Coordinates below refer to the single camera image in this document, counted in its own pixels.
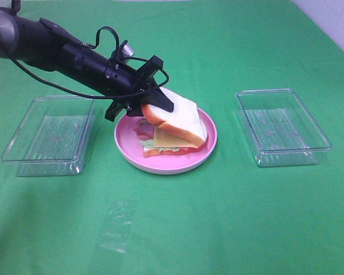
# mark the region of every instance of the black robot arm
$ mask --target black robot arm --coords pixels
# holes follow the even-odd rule
[[[114,29],[99,29],[96,45],[93,46],[82,43],[50,20],[41,18],[39,21],[32,21],[19,17],[19,9],[20,1],[17,0],[12,0],[11,8],[0,9],[0,58],[11,59],[37,80],[38,77],[17,60],[48,72],[57,70],[103,96],[88,96],[51,85],[63,91],[90,98],[112,99],[113,102],[105,114],[105,118],[110,121],[114,121],[122,109],[127,110],[128,116],[142,116],[140,106],[145,103],[173,111],[173,103],[162,93],[159,88],[161,85],[153,78],[159,70],[168,77],[162,69],[163,61],[157,56],[143,60],[146,62],[139,69],[134,69],[127,64],[127,61],[133,58],[134,51],[127,41],[119,43]],[[111,32],[116,41],[110,58],[94,51],[99,43],[100,32],[104,29]]]

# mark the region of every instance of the transparent tray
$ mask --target transparent tray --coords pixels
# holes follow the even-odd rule
[[[35,98],[5,149],[4,164],[17,176],[77,175],[84,166],[96,116],[95,100],[78,96]]]
[[[261,167],[317,164],[331,143],[292,89],[236,94],[238,117]]]

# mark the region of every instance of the bread crust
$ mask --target bread crust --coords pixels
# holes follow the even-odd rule
[[[153,113],[153,111],[150,108],[150,104],[142,105],[141,109],[144,117],[150,124],[153,124],[154,126],[157,126],[158,128],[168,133],[184,138],[198,147],[202,146],[205,143],[205,140],[201,139],[199,136],[187,130],[177,128],[169,124],[167,121],[163,121],[160,117],[156,116]]]

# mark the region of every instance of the sandwich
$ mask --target sandwich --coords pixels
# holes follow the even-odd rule
[[[174,103],[174,110],[170,113],[151,104],[142,106],[144,118],[137,122],[134,131],[144,157],[200,151],[208,132],[196,103],[166,88],[161,90]]]

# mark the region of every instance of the green tablecloth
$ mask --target green tablecloth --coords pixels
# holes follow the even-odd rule
[[[137,56],[159,56],[167,87],[212,117],[218,143],[191,172],[148,174],[100,119],[78,176],[18,178],[0,161],[0,274],[344,274],[344,53],[292,2],[23,1],[20,15],[90,43],[110,25]],[[113,48],[102,35],[99,52]],[[287,87],[333,150],[318,165],[259,168],[234,94]],[[0,157],[44,95],[63,93],[0,60]]]

